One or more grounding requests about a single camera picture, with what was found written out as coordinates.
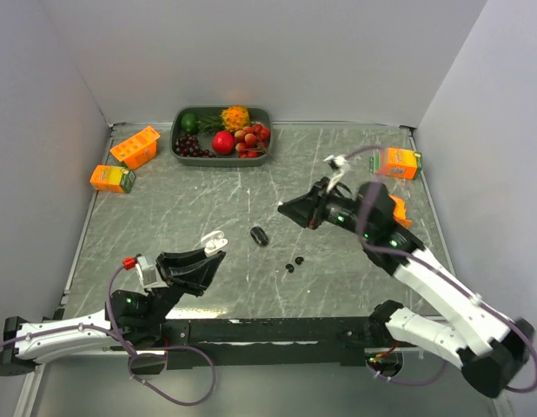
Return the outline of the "white earbud charging case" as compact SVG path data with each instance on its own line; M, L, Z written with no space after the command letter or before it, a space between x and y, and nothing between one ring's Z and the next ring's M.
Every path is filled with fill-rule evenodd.
M203 248L204 254L207 257L215 255L219 251L223 250L229 241L225 237L225 234L221 230L215 230L213 232L204 235L201 239L201 246Z

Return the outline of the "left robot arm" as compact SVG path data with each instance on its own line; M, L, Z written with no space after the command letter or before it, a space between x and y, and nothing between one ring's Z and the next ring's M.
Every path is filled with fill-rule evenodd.
M120 344L134 353L162 345L162 326L184 295L200 297L212 283L226 252L206 248L162 252L151 262L128 257L116 271L136 271L140 292L107 287L105 307L61 321L31 323L19 316L5 320L0 345L0 376L29 374L55 359Z

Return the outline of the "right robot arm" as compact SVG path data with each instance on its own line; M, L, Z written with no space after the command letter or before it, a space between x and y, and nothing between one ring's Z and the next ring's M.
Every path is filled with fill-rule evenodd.
M445 269L429 248L394 218L395 203L381 182L366 182L347 198L327 189L323 177L311 190L281 202L278 212L302 228L328 222L357 234L371 262L411 288L441 316L433 321L395 301L380 305L370 324L380 346L406 342L460 369L466 382L488 398L512 391L510 383L528 361L535 380L522 393L537 389L534 327L486 304Z

